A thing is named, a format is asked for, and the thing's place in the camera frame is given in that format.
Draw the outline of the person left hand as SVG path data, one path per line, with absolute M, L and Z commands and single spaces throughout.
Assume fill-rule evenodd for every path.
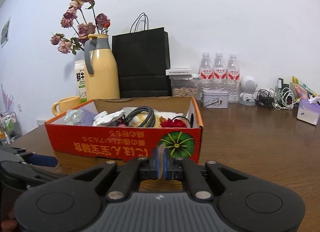
M 8 219 L 1 222 L 2 232 L 13 232 L 17 227 L 17 221 L 13 210 L 8 213 Z

